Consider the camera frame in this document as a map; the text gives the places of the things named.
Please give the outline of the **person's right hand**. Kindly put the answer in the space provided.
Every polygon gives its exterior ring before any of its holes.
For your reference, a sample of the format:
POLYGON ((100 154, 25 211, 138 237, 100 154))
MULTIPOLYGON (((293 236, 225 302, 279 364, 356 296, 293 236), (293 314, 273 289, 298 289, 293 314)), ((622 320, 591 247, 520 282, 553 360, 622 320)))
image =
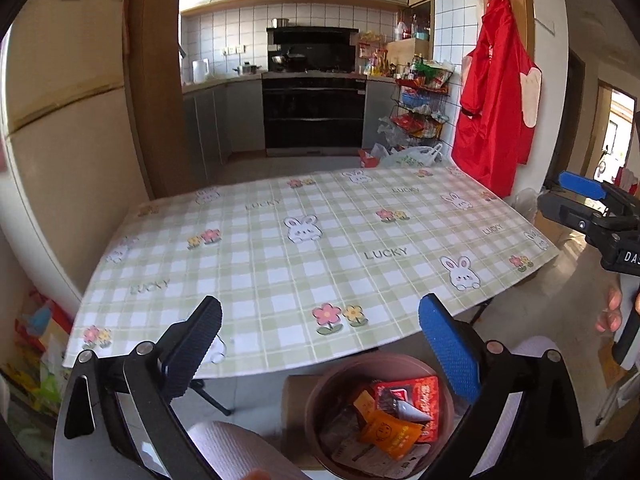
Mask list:
POLYGON ((620 328, 623 321, 620 305, 623 295, 617 286, 611 286, 606 296, 605 309, 599 314, 596 322, 596 330, 601 333, 615 333, 620 328))

